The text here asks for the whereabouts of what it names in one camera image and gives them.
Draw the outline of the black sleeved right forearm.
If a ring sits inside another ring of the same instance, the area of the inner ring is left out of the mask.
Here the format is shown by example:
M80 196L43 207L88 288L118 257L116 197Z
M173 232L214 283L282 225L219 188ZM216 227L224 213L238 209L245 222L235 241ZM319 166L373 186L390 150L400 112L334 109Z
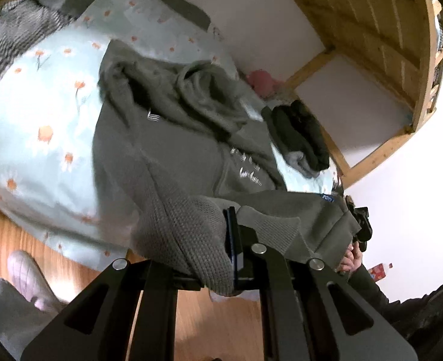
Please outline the black sleeved right forearm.
M422 298L391 302L364 266L351 275L348 284L411 344L420 358L441 340L443 285Z

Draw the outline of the person's right hand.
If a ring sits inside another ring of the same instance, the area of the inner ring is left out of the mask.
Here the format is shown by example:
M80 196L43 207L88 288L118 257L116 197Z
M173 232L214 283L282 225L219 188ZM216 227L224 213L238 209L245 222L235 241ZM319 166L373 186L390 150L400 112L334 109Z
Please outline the person's right hand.
M345 251L338 268L337 273L353 274L362 264L362 251L359 242L354 242Z

